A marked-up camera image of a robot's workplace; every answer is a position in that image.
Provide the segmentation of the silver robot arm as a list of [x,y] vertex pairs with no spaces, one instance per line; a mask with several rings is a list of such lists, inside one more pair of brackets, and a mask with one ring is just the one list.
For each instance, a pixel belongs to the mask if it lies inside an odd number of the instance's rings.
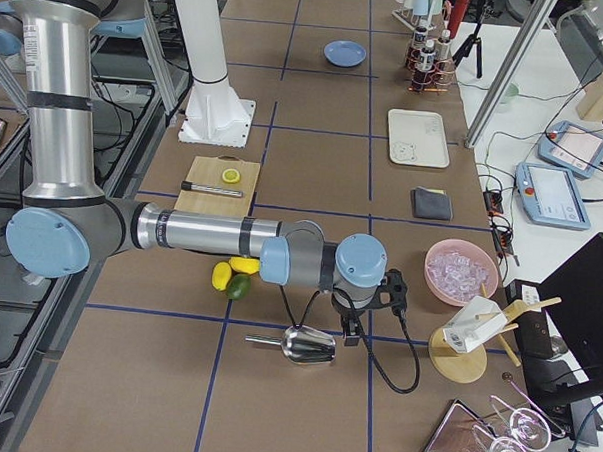
[[91,33],[139,36],[146,0],[9,0],[23,26],[32,181],[6,227],[15,260],[62,278],[130,249],[175,248],[256,258],[260,277],[328,292],[346,345],[366,341],[363,312],[380,303],[386,253],[354,234],[327,241],[311,221],[199,215],[110,199],[95,181]]

